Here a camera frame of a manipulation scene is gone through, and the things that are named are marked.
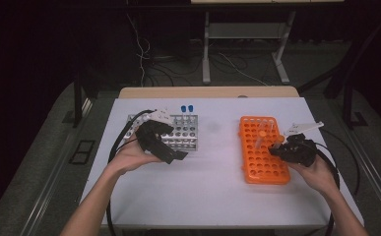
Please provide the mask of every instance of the dark floor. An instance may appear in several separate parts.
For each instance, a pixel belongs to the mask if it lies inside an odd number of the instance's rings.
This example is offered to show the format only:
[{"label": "dark floor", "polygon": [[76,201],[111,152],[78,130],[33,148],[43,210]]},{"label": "dark floor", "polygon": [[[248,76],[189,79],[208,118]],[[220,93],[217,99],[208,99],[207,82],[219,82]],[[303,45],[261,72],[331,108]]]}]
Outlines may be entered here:
[{"label": "dark floor", "polygon": [[[271,59],[271,52],[275,51],[277,46],[272,41],[256,41],[243,47],[229,42],[213,42],[210,49],[211,86],[263,86],[262,83],[267,86],[281,85]],[[200,42],[193,41],[193,48],[193,56],[188,60],[177,61],[167,52],[155,55],[155,69],[146,70],[150,79],[146,79],[145,86],[203,86]],[[333,68],[341,61],[348,48],[349,44],[345,42],[290,43],[283,56],[290,85],[299,87]],[[238,73],[227,60],[252,78]],[[341,119],[342,97],[326,99],[322,94],[325,86],[326,83],[321,83],[301,96],[306,98],[316,121],[323,121],[324,128],[331,132],[322,134],[328,148],[338,161],[339,169],[349,189],[353,191],[359,181],[355,200],[365,220],[365,227],[371,235],[381,235],[381,196],[365,171],[361,169],[359,180],[356,178],[354,162],[346,147],[350,147],[356,155],[364,151],[364,155],[368,156],[381,176],[381,118],[368,105],[365,97],[355,92],[352,109],[363,115],[368,126],[356,127],[353,131],[346,129]],[[118,91],[113,90],[101,91],[98,98],[94,99],[90,106],[86,106],[89,109],[85,109],[85,118],[80,126],[73,129],[72,124],[62,122],[67,112],[73,110],[72,85],[61,93],[0,202],[0,235],[59,234],[83,192],[112,102],[117,94]],[[91,159],[86,165],[68,164],[67,160],[79,140],[95,140]],[[310,231],[310,229],[285,229],[273,233],[279,236],[305,235]],[[325,230],[321,229],[313,235],[323,235],[324,232]],[[144,233],[126,231],[127,235]],[[183,235],[183,231],[172,233]],[[186,233],[203,234],[201,231]],[[227,231],[227,233],[253,235],[252,231],[243,233]],[[267,235],[270,232],[254,233]],[[100,235],[108,235],[107,230],[102,228]]]}]

